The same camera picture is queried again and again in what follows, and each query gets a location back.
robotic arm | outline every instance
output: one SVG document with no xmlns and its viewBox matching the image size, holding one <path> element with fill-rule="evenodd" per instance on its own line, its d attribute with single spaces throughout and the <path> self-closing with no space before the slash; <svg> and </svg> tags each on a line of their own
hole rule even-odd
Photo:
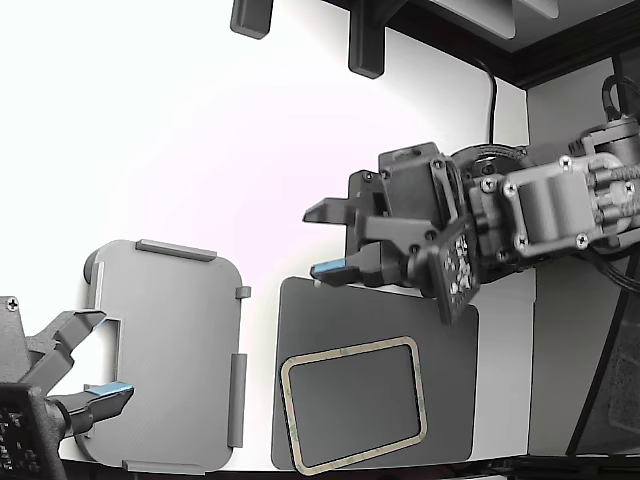
<svg viewBox="0 0 640 480">
<path fill-rule="evenodd" d="M 478 145 L 451 156 L 426 143 L 379 156 L 378 172 L 355 172 L 347 199 L 327 198 L 305 222 L 347 226 L 346 256 L 311 268 L 331 286 L 417 288 L 454 322 L 482 284 L 543 260 L 577 254 L 622 288 L 640 283 L 607 255 L 640 241 L 640 127 L 610 100 L 608 123 L 566 154 L 535 166 L 534 147 Z"/>
<path fill-rule="evenodd" d="M 17 299 L 0 297 L 0 306 L 0 478 L 66 480 L 60 442 L 120 415 L 134 393 L 132 385 L 113 382 L 46 396 L 73 367 L 73 350 L 107 316 L 63 312 L 25 337 Z"/>
</svg>

rectangular frame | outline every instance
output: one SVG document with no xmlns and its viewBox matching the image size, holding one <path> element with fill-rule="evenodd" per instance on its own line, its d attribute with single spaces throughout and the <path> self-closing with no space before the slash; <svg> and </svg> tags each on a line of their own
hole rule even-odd
<svg viewBox="0 0 640 480">
<path fill-rule="evenodd" d="M 410 437 L 405 440 L 400 440 L 382 447 L 367 450 L 362 453 L 349 455 L 347 457 L 339 458 L 337 460 L 323 463 L 314 467 L 306 466 L 302 461 L 302 450 L 300 448 L 300 441 L 298 438 L 297 423 L 295 417 L 295 410 L 293 406 L 293 396 L 291 392 L 291 380 L 289 373 L 291 369 L 297 365 L 305 365 L 308 363 L 321 362 L 324 360 L 332 360 L 335 358 L 346 357 L 350 355 L 357 355 L 360 353 L 369 353 L 377 350 L 384 350 L 392 347 L 399 347 L 406 345 L 411 350 L 411 360 L 413 366 L 413 375 L 415 379 L 416 399 L 418 402 L 418 415 L 420 420 L 420 432 L 415 437 Z M 282 391 L 284 397 L 285 414 L 287 417 L 287 425 L 289 430 L 289 439 L 291 443 L 291 450 L 293 452 L 293 459 L 296 470 L 303 475 L 317 475 L 318 473 L 324 473 L 337 468 L 346 467 L 354 463 L 369 460 L 370 458 L 385 455 L 387 453 L 395 452 L 412 445 L 420 443 L 427 435 L 427 414 L 425 410 L 424 392 L 422 390 L 422 376 L 420 374 L 420 361 L 418 356 L 418 345 L 411 337 L 398 337 L 389 340 L 382 340 L 378 342 L 366 343 L 362 345 L 356 345 L 352 347 L 336 348 L 333 350 L 327 350 L 319 353 L 311 353 L 307 355 L 300 355 L 291 357 L 285 361 L 280 370 L 280 377 L 282 382 Z"/>
</svg>

black cable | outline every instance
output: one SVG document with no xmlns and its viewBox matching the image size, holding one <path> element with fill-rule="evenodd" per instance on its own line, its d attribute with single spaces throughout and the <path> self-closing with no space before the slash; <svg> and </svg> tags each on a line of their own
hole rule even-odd
<svg viewBox="0 0 640 480">
<path fill-rule="evenodd" d="M 580 257 L 591 263 L 600 273 L 622 290 L 634 295 L 640 295 L 640 282 L 634 278 L 627 277 L 594 249 L 588 248 L 580 253 Z"/>
<path fill-rule="evenodd" d="M 495 129 L 496 129 L 496 103 L 498 101 L 498 82 L 496 81 L 496 76 L 493 74 L 491 69 L 487 66 L 479 58 L 473 57 L 473 61 L 482 68 L 489 77 L 489 81 L 491 82 L 491 101 L 489 103 L 489 133 L 488 133 L 488 141 L 487 143 L 493 144 Z"/>
<path fill-rule="evenodd" d="M 602 107 L 604 108 L 604 112 L 607 115 L 607 120 L 610 122 L 622 118 L 623 113 L 628 114 L 628 112 L 622 112 L 622 109 L 618 110 L 613 105 L 613 100 L 611 98 L 611 89 L 614 86 L 618 87 L 618 96 L 620 95 L 620 87 L 627 87 L 638 97 L 640 97 L 640 87 L 638 87 L 638 84 L 631 80 L 629 77 L 621 77 L 618 75 L 611 75 L 610 77 L 608 77 L 602 84 Z"/>
</svg>

gray plastic tray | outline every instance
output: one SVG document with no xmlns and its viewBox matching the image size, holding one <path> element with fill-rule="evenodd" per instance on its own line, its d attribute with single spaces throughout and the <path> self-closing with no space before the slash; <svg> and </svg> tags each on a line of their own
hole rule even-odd
<svg viewBox="0 0 640 480">
<path fill-rule="evenodd" d="M 469 458 L 478 312 L 469 307 L 458 323 L 445 326 L 433 300 L 359 287 L 317 288 L 302 278 L 282 284 L 277 372 L 291 357 L 405 336 L 416 342 L 419 351 L 427 434 L 416 445 L 343 469 L 457 463 Z M 405 350 L 392 348 L 291 370 L 305 465 L 331 462 L 418 434 L 411 355 Z M 280 375 L 276 375 L 271 458 L 276 468 L 293 470 L 291 456 Z"/>
<path fill-rule="evenodd" d="M 76 437 L 93 460 L 133 472 L 202 475 L 242 446 L 246 357 L 234 265 L 215 252 L 118 240 L 87 260 L 89 306 L 118 321 L 122 415 Z"/>
</svg>

table surface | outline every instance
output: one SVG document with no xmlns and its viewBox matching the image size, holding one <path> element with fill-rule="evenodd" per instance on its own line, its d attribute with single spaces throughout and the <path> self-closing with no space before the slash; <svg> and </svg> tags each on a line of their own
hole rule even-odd
<svg viewBox="0 0 640 480">
<path fill-rule="evenodd" d="M 19 298 L 32 335 L 86 305 L 85 259 L 112 240 L 228 258 L 253 296 L 240 333 L 249 358 L 244 448 L 225 469 L 272 470 L 280 284 L 343 254 L 343 229 L 304 224 L 304 211 L 345 196 L 349 175 L 376 170 L 381 152 L 483 143 L 489 84 L 482 71 L 393 31 L 385 75 L 371 81 L 346 67 L 343 10 L 275 2 L 272 32 L 256 42 L 229 30 L 231 4 L 64 1 L 37 13 L 2 4 L 0 41 L 16 48 L 0 89 L 0 158 L 11 165 L 0 189 L 0 291 Z M 526 94 L 499 88 L 496 139 L 526 144 Z M 472 458 L 526 453 L 534 292 L 530 271 L 475 300 Z M 511 316 L 492 315 L 498 307 Z M 92 334 L 53 393 L 111 381 L 113 339 L 106 327 Z M 61 453 L 83 459 L 72 440 Z"/>
</svg>

